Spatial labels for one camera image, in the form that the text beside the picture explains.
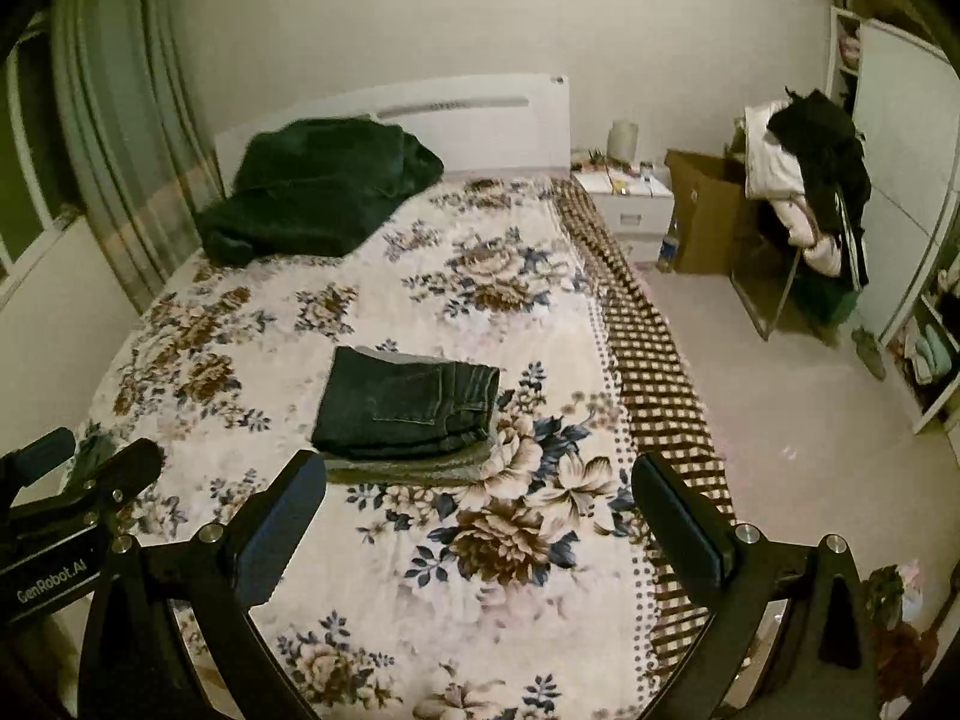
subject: cardboard box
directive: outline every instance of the cardboard box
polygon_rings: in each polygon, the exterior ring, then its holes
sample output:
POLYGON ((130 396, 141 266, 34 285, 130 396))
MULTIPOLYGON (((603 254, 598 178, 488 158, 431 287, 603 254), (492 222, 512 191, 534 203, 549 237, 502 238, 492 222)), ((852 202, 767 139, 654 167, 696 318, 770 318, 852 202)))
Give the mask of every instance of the cardboard box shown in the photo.
POLYGON ((667 151, 674 215, 680 225, 676 270, 726 274, 749 224, 741 163, 690 151, 667 151))

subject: window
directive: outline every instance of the window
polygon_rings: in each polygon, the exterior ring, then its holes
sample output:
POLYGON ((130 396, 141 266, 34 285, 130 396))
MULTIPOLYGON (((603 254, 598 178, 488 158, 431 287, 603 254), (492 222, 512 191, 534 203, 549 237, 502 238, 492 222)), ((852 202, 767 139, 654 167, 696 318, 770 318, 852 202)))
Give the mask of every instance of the window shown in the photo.
POLYGON ((0 301, 56 242, 70 206, 79 205, 40 14, 0 73, 0 301))

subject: shoe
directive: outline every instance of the shoe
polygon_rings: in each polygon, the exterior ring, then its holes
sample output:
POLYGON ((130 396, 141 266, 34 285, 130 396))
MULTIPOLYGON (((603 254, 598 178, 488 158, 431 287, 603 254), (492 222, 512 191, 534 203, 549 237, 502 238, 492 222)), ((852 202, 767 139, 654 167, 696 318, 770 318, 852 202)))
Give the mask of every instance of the shoe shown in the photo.
POLYGON ((926 336, 930 353, 933 355, 933 365, 930 365, 933 380, 942 379, 950 372, 950 368, 953 366, 953 362, 950 360, 950 353, 943 339, 940 338, 940 333, 937 332, 937 329, 932 324, 928 324, 923 329, 923 334, 926 336))
POLYGON ((863 365, 866 365, 877 381, 883 381, 887 377, 886 367, 883 365, 883 355, 880 354, 880 347, 877 346, 877 339, 874 334, 864 330, 854 330, 851 338, 856 343, 856 356, 860 357, 863 365))

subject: metal bolt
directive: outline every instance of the metal bolt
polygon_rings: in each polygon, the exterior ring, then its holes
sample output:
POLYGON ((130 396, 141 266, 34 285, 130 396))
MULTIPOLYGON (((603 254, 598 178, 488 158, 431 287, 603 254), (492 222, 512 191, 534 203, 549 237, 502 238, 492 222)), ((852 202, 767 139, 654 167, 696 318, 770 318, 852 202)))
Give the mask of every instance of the metal bolt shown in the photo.
POLYGON ((200 541, 203 541, 205 544, 212 544, 216 541, 219 541, 221 536, 224 534, 224 526, 219 522, 208 522, 200 528, 197 536, 200 537, 200 541))
POLYGON ((733 533, 745 544, 755 544, 760 541, 760 528, 746 522, 737 525, 733 533))
POLYGON ((128 552, 130 550, 131 546, 133 546, 133 539, 124 533, 123 536, 117 536, 117 538, 114 538, 112 544, 110 545, 110 550, 112 550, 112 552, 116 552, 117 555, 123 555, 124 552, 128 552))
POLYGON ((847 550, 847 542, 843 536, 837 536, 836 533, 831 533, 827 536, 827 549, 829 549, 830 552, 836 552, 837 555, 843 555, 847 550))

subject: jeans pocket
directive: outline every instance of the jeans pocket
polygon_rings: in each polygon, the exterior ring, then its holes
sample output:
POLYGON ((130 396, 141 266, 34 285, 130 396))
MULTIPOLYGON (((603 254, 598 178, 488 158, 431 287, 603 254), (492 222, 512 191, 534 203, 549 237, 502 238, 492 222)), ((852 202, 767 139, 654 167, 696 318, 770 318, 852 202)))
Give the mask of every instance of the jeans pocket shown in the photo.
POLYGON ((443 387, 440 370, 399 373, 371 383, 367 410, 376 422, 411 422, 435 425, 443 387))

